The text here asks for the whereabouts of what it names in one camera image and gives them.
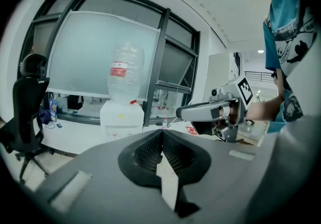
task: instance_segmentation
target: plastic water bottle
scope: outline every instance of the plastic water bottle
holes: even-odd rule
[[[144,50],[133,43],[119,43],[111,60],[108,78],[110,98],[122,105],[130,104],[139,96]]]
[[[167,128],[167,118],[165,118],[165,120],[163,121],[162,130],[165,130],[166,128]]]

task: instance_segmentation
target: black chair backrest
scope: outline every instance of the black chair backrest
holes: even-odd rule
[[[38,80],[27,77],[17,80],[13,88],[14,119],[16,125],[15,140],[10,147],[19,152],[34,152],[43,139],[42,124],[38,117],[41,101],[49,85],[49,78]],[[34,130],[37,118],[40,134]]]

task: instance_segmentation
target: red label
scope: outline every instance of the red label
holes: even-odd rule
[[[110,76],[126,77],[126,71],[127,69],[124,69],[124,68],[111,68]]]

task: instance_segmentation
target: printed graphic on shirt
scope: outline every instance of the printed graphic on shirt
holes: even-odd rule
[[[271,28],[269,16],[266,23]],[[283,73],[283,87],[290,92],[290,97],[284,103],[283,120],[292,122],[302,117],[303,113],[286,78],[303,59],[316,38],[316,25],[310,8],[301,7],[289,25],[272,33]]]

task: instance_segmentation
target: railing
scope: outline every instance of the railing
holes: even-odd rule
[[[273,83],[271,74],[270,72],[245,71],[245,76],[248,80]]]

